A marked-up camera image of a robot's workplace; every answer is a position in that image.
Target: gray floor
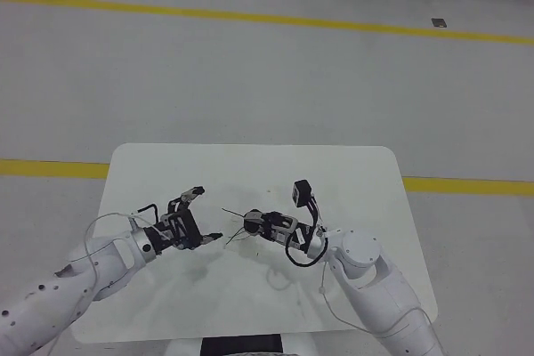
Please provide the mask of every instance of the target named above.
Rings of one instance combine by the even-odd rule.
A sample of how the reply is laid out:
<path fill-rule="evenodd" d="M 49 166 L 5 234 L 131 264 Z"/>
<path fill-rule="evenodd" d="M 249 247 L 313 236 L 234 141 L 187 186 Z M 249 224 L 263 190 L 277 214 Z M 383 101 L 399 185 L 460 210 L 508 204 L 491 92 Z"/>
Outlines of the gray floor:
<path fill-rule="evenodd" d="M 534 2 L 152 3 L 534 36 Z M 384 145 L 404 175 L 534 180 L 534 47 L 0 4 L 0 158 L 109 162 L 123 142 Z M 0 177 L 0 300 L 62 265 L 103 184 Z M 534 355 L 534 198 L 409 202 L 450 354 Z M 315 339 L 385 355 L 356 332 Z M 165 347 L 66 333 L 54 354 Z"/>

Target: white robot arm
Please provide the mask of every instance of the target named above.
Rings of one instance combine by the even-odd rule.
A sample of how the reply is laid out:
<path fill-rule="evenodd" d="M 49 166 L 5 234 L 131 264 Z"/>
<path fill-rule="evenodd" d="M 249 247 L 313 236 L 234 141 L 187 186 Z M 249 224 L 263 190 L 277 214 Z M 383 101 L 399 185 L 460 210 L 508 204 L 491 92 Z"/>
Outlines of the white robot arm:
<path fill-rule="evenodd" d="M 125 287 L 146 263 L 169 247 L 194 249 L 222 234 L 202 236 L 188 205 L 204 193 L 196 187 L 168 204 L 167 214 L 148 228 L 129 219 L 132 230 L 116 236 L 90 239 L 69 254 L 69 264 L 49 279 L 34 282 L 0 307 L 0 356 L 30 355 L 52 341 L 80 318 L 91 302 L 99 301 Z M 127 268 L 115 246 L 123 240 L 134 264 Z"/>
<path fill-rule="evenodd" d="M 376 238 L 362 231 L 331 231 L 327 236 L 328 266 L 367 331 L 392 356 L 442 356 L 414 290 Z M 372 266 L 376 276 L 370 283 L 362 288 L 353 284 Z"/>
<path fill-rule="evenodd" d="M 366 327 L 359 329 L 373 335 L 392 356 L 443 356 L 439 339 L 416 293 L 384 253 L 377 238 L 363 231 L 326 231 L 317 226 L 319 208 L 307 181 L 295 183 L 293 200 L 297 207 L 308 207 L 312 226 L 292 216 L 278 212 L 264 214 L 254 209 L 245 214 L 244 228 L 251 235 L 285 246 L 287 257 L 299 267 L 326 262 Z M 314 238 L 315 230 L 320 240 Z M 290 247 L 305 252 L 312 261 L 298 263 L 288 253 Z M 365 287 L 353 283 L 372 267 L 376 268 L 376 276 L 371 282 Z M 326 301 L 323 286 L 320 292 Z"/>

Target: white table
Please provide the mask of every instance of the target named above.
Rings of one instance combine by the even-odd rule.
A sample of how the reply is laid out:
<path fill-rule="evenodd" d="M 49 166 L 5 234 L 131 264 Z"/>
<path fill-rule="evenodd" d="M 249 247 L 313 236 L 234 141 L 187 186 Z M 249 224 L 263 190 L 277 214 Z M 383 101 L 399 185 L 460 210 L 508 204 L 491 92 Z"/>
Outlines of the white table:
<path fill-rule="evenodd" d="M 190 209 L 202 233 L 231 235 L 252 208 L 305 223 L 291 198 L 307 179 L 329 228 L 363 228 L 379 237 L 432 320 L 437 304 L 400 171 L 383 147 L 125 144 L 111 159 L 99 214 L 130 213 L 202 185 Z M 150 213 L 147 219 L 153 219 Z M 119 233 L 126 219 L 98 222 L 94 235 Z M 93 303 L 72 327 L 82 343 L 343 330 L 318 293 L 321 265 L 295 267 L 284 248 L 259 237 L 226 238 L 195 251 L 166 250 L 110 298 Z M 332 274 L 325 281 L 336 313 L 360 324 Z"/>

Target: yellow floor line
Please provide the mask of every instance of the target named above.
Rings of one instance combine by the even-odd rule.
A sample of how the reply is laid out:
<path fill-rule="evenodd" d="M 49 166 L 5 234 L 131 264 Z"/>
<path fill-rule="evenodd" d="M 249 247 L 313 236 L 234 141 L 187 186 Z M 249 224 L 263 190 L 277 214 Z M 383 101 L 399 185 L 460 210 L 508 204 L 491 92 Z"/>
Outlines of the yellow floor line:
<path fill-rule="evenodd" d="M 225 12 L 217 10 L 183 9 L 176 7 L 145 4 L 123 4 L 95 0 L 0 0 L 3 3 L 41 4 L 76 7 L 82 9 L 106 10 L 114 12 L 138 12 L 165 16 L 182 16 L 200 19 L 234 20 L 247 22 L 273 23 L 279 25 L 344 29 L 350 31 L 378 32 L 404 36 L 425 36 L 469 41 L 499 42 L 514 45 L 532 45 L 534 38 L 521 36 L 492 35 L 485 33 L 450 31 L 445 28 L 404 28 L 376 23 L 357 23 L 321 19 L 306 19 L 259 13 Z"/>
<path fill-rule="evenodd" d="M 105 179 L 109 172 L 106 163 L 26 161 L 0 159 L 0 175 L 23 175 L 26 177 L 60 177 Z"/>
<path fill-rule="evenodd" d="M 105 179 L 106 163 L 26 161 L 0 159 L 0 175 Z M 534 182 L 486 181 L 475 179 L 403 177 L 408 192 L 521 195 L 534 197 Z"/>

